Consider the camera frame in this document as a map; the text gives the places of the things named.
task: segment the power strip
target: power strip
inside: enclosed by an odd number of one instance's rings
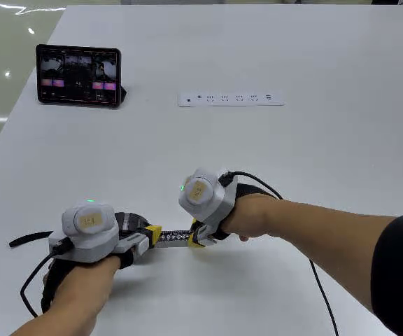
[[[180,93],[180,107],[196,106],[282,106],[285,103],[274,93]]]

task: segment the black cable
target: black cable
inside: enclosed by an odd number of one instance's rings
[[[49,261],[49,259],[54,258],[54,256],[64,254],[73,248],[74,244],[69,239],[69,237],[59,240],[57,244],[52,248],[52,251],[35,267],[35,269],[26,279],[25,283],[22,285],[20,290],[21,300],[24,302],[24,305],[26,306],[27,310],[29,310],[29,312],[32,314],[33,317],[37,317],[38,314],[34,311],[34,309],[32,308],[31,304],[29,303],[26,297],[26,294],[24,293],[26,291],[27,286],[31,283],[32,279],[41,270],[44,264],[46,264]]]
[[[256,182],[262,184],[264,187],[266,187],[268,190],[270,190],[273,194],[275,194],[275,196],[277,196],[277,198],[279,198],[280,200],[283,200],[283,197],[279,194],[279,192],[277,192],[276,190],[274,190],[270,185],[266,184],[266,183],[265,183],[263,180],[261,180],[260,178],[254,176],[254,175],[252,175],[252,174],[246,173],[246,172],[244,172],[244,171],[229,171],[229,172],[223,174],[223,175],[218,179],[218,181],[220,182],[220,184],[221,184],[222,186],[225,187],[225,186],[229,185],[229,184],[232,182],[232,180],[233,180],[233,178],[234,178],[235,176],[246,176],[246,177],[249,177],[250,179],[253,179],[253,180],[255,180]],[[319,287],[319,289],[320,289],[321,295],[322,295],[322,297],[323,297],[323,299],[324,299],[324,301],[325,301],[326,307],[327,307],[327,311],[329,312],[330,320],[331,320],[331,322],[332,322],[332,325],[334,326],[335,336],[339,336],[339,331],[338,331],[338,329],[337,329],[337,324],[335,323],[334,313],[332,312],[332,309],[331,309],[330,304],[329,304],[329,300],[327,299],[326,293],[325,293],[325,291],[324,291],[324,289],[323,289],[323,286],[321,285],[320,278],[318,278],[318,273],[317,273],[317,271],[316,271],[315,264],[313,263],[313,261],[312,261],[311,259],[309,259],[309,262],[310,262],[311,267],[312,267],[313,275],[315,276],[316,284],[318,285],[318,287]]]
[[[22,236],[20,238],[14,239],[8,245],[11,248],[17,247],[19,245],[23,245],[29,242],[33,242],[34,240],[42,239],[49,237],[52,231],[41,231],[41,232],[35,232],[31,234],[26,234],[25,236]]]
[[[29,312],[32,314],[33,317],[37,317],[38,314],[34,311],[34,308],[32,308],[31,304],[29,303],[26,294],[24,294],[24,292],[26,291],[27,286],[31,283],[32,279],[36,276],[36,274],[38,273],[38,271],[44,266],[44,264],[46,264],[49,259],[51,259],[52,257],[54,257],[56,255],[56,253],[51,252],[49,253],[34,269],[34,271],[32,271],[31,275],[29,275],[29,277],[27,278],[27,280],[25,281],[24,285],[22,285],[21,290],[20,290],[20,295],[21,295],[21,300],[24,302],[24,305],[26,306],[27,310],[29,310]]]

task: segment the forearm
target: forearm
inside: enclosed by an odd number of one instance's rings
[[[393,219],[275,201],[268,221],[271,235],[292,243],[372,310],[370,283],[374,247]]]
[[[75,267],[57,289],[48,312],[29,321],[14,336],[86,336],[110,295],[120,259],[108,257],[88,266]]]
[[[24,324],[13,336],[87,336],[97,315],[82,308],[81,304],[51,307],[47,313]]]

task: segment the wearable hand controller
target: wearable hand controller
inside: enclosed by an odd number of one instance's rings
[[[62,226],[62,232],[49,236],[50,250],[63,235],[71,239],[74,248],[54,256],[41,299],[43,313],[49,310],[58,286],[76,265],[94,263],[111,254],[119,257],[121,269],[128,267],[155,247],[162,230],[135,213],[115,213],[106,204],[84,204],[68,209],[62,215]]]
[[[220,224],[228,217],[236,199],[249,194],[269,193],[248,184],[237,183],[237,176],[228,171],[219,174],[198,168],[181,186],[178,203],[196,220],[191,227],[194,244],[208,246],[224,240],[229,234]]]

